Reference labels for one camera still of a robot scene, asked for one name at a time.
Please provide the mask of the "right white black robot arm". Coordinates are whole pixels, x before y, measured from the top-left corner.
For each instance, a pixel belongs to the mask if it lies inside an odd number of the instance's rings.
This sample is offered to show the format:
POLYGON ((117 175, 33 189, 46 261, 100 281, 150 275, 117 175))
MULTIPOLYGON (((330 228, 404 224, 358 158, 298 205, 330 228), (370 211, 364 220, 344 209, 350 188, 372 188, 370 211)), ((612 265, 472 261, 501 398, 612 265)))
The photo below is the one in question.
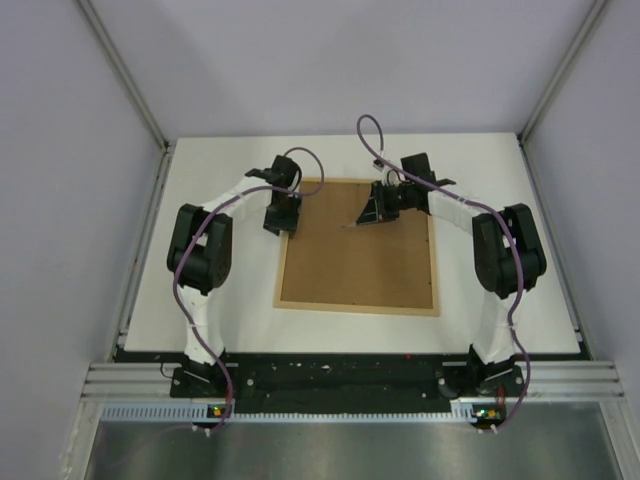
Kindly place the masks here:
POLYGON ((545 274, 547 261, 531 209, 522 203, 500 211, 455 191, 450 179, 437 179, 429 158, 420 153, 399 166, 377 158, 383 175, 371 185, 357 226, 397 220, 417 210, 444 220, 470 235, 474 272, 484 289, 480 323, 469 347, 461 379, 439 378, 442 395, 490 395, 509 381, 527 381, 515 361, 530 359, 519 339, 516 313, 526 292, 545 274))

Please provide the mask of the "light wooden picture frame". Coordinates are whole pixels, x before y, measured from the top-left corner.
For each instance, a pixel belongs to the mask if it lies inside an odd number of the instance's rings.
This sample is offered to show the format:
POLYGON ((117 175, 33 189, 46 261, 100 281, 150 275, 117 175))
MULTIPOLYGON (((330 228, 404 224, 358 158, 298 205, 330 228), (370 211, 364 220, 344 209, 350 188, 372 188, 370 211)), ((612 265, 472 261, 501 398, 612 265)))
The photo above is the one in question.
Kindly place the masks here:
POLYGON ((277 308, 436 317, 440 313, 431 217, 409 210, 389 223, 342 228, 364 208, 368 179, 307 177, 297 231, 282 240, 277 308))

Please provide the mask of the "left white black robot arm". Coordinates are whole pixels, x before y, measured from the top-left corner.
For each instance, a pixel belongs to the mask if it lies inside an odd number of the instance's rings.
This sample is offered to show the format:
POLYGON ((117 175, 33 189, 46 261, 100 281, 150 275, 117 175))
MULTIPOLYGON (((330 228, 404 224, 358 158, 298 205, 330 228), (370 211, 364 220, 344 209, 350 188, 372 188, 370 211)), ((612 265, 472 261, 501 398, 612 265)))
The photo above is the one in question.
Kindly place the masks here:
POLYGON ((264 230, 276 236, 295 233, 301 178, 301 167, 285 153, 269 167, 249 170, 219 197, 203 205, 186 203, 177 212, 166 265, 173 274, 174 298, 186 317, 187 369, 193 372, 192 384, 205 396, 216 396, 226 386, 232 389, 230 372, 221 359, 222 315, 211 314, 209 306, 214 291, 230 274, 234 227, 262 211, 264 230))

